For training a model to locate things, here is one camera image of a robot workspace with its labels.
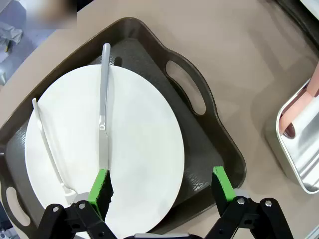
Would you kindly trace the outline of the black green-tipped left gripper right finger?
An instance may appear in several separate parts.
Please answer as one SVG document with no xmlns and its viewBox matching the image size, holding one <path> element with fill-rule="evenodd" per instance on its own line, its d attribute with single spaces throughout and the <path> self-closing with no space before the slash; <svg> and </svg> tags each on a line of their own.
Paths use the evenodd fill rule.
<svg viewBox="0 0 319 239">
<path fill-rule="evenodd" d="M 237 196 L 222 166 L 213 168 L 211 189 L 220 218 L 206 239 L 232 239 L 239 228 L 248 229 L 255 239 L 293 238 L 278 201 L 264 198 L 256 203 Z"/>
</svg>

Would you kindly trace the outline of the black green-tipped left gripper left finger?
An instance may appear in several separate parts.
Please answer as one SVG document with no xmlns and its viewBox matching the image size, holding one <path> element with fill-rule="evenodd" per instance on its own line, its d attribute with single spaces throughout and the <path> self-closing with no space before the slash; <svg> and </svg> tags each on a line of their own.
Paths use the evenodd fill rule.
<svg viewBox="0 0 319 239">
<path fill-rule="evenodd" d="M 65 208 L 60 204 L 46 207 L 36 232 L 38 239 L 73 239 L 86 232 L 91 239 L 114 239 L 115 235 L 105 223 L 113 187 L 109 170 L 99 171 L 88 199 L 72 203 Z"/>
</svg>

